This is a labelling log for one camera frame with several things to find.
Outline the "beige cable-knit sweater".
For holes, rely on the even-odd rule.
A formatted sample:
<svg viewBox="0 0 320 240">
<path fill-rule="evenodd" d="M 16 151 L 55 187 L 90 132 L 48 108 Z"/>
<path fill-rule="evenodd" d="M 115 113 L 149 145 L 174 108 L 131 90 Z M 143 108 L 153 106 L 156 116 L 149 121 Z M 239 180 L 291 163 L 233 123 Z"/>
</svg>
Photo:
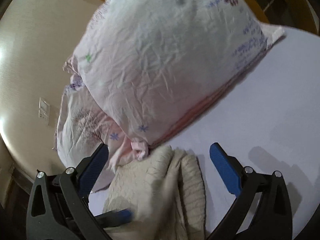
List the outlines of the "beige cable-knit sweater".
<svg viewBox="0 0 320 240">
<path fill-rule="evenodd" d="M 106 228 L 112 239 L 204 239 L 206 194 L 196 155 L 161 146 L 119 167 L 104 210 L 123 209 L 133 219 Z"/>
</svg>

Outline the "pink tree-print left pillow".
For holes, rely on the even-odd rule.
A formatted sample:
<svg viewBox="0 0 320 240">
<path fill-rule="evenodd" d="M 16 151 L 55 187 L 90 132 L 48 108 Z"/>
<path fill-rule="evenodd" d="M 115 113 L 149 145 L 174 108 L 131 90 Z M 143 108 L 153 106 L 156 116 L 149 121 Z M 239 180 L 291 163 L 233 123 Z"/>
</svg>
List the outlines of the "pink tree-print left pillow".
<svg viewBox="0 0 320 240">
<path fill-rule="evenodd" d="M 149 155 L 145 142 L 132 142 L 94 101 L 82 80 L 72 81 L 62 94 L 54 148 L 65 167 L 76 167 L 100 144 L 108 146 L 104 169 L 115 172 Z"/>
</svg>

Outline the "lavender bed sheet mattress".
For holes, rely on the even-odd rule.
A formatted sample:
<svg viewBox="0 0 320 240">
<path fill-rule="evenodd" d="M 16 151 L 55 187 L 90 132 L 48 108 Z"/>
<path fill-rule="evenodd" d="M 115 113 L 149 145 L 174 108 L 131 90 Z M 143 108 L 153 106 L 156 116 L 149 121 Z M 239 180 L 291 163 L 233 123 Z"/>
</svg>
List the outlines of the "lavender bed sheet mattress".
<svg viewBox="0 0 320 240">
<path fill-rule="evenodd" d="M 169 141 L 198 157 L 207 195 L 206 230 L 231 195 L 209 157 L 218 142 L 256 172 L 280 171 L 298 235 L 319 206 L 319 37 L 293 28 L 221 100 Z"/>
</svg>

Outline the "pink floral right pillow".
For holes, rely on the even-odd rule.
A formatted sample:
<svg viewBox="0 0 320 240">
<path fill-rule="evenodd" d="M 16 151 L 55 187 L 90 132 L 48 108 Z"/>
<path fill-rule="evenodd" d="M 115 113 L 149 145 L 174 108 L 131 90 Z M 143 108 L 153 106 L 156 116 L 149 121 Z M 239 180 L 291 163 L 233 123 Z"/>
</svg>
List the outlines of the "pink floral right pillow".
<svg viewBox="0 0 320 240">
<path fill-rule="evenodd" d="M 244 0 L 106 0 L 63 69 L 149 149 L 190 124 L 284 34 Z"/>
</svg>

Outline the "white wall switch plate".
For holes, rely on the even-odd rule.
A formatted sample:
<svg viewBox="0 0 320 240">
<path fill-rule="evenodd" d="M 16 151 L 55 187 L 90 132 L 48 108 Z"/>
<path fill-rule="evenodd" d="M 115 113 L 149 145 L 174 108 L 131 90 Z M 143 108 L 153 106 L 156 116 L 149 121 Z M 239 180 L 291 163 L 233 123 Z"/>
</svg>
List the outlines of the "white wall switch plate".
<svg viewBox="0 0 320 240">
<path fill-rule="evenodd" d="M 51 105 L 44 98 L 39 98 L 38 117 L 46 125 L 49 125 Z"/>
</svg>

